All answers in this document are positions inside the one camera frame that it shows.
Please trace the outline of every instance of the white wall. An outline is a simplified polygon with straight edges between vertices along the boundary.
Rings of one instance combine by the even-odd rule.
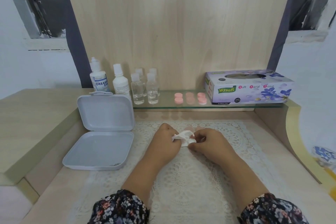
[[[300,131],[311,151],[336,151],[336,24],[322,43],[285,44],[278,73],[295,81],[290,99],[301,105]]]
[[[70,52],[28,51],[13,0],[0,4],[0,99],[26,88],[81,87]]]

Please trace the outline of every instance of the person's right hand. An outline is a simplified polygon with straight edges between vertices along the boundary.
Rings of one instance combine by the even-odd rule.
[[[212,128],[204,128],[196,131],[194,134],[196,143],[189,144],[188,148],[201,152],[212,162],[223,166],[228,161],[237,157],[235,150],[233,150],[221,132]]]

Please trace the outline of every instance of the blue and white patterned object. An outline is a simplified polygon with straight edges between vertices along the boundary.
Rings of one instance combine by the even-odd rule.
[[[336,153],[328,148],[314,146],[312,152],[322,162],[329,164],[334,164],[336,162]]]

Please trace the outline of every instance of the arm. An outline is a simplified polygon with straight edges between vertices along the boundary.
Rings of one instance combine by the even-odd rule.
[[[172,142],[178,134],[164,123],[155,133],[144,157],[124,182],[121,190],[98,201],[93,206],[89,224],[96,223],[148,223],[149,194],[159,171],[179,152],[181,141]]]
[[[195,132],[195,139],[197,143],[189,144],[188,148],[203,153],[209,160],[220,165],[231,180],[238,209],[241,211],[241,223],[308,224],[296,205],[276,198],[267,190],[222,133],[205,128]]]

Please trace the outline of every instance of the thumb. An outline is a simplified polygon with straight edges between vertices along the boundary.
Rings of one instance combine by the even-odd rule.
[[[204,143],[190,143],[188,145],[188,149],[193,150],[193,151],[203,152]]]

